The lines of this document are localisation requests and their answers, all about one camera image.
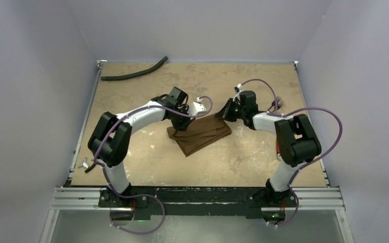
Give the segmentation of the brown fabric napkin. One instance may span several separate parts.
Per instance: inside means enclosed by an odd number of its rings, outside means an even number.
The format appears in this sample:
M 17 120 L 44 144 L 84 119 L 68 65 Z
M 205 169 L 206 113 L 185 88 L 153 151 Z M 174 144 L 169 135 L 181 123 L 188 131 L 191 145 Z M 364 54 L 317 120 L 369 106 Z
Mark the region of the brown fabric napkin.
M 173 127 L 167 128 L 168 137 L 176 141 L 186 157 L 231 133 L 228 124 L 215 114 L 196 119 L 184 131 L 178 131 Z

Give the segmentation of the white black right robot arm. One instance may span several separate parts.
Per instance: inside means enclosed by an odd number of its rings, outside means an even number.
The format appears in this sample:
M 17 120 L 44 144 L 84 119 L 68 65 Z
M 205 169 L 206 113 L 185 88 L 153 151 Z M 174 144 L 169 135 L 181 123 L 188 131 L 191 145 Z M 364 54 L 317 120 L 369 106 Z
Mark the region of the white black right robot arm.
M 253 91 L 241 91 L 235 98 L 229 98 L 215 117 L 227 122 L 240 119 L 252 130 L 276 135 L 280 163 L 275 173 L 267 179 L 265 187 L 252 195 L 253 200 L 261 200 L 270 206 L 278 205 L 290 194 L 294 173 L 322 152 L 307 115 L 282 117 L 260 111 Z

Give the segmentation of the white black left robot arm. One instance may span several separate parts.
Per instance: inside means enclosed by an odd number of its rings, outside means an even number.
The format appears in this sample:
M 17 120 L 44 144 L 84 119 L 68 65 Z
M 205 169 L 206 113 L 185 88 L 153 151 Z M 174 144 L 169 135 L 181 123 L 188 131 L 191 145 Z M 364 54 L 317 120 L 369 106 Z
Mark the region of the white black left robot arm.
M 184 131 L 196 117 L 207 110 L 202 99 L 187 103 L 188 95 L 174 87 L 169 94 L 156 96 L 145 105 L 128 112 L 101 115 L 90 139 L 88 148 L 93 163 L 102 168 L 107 187 L 112 191 L 111 201 L 125 207 L 134 196 L 126 176 L 124 159 L 128 154 L 131 136 L 151 124 L 170 120 L 177 131 Z

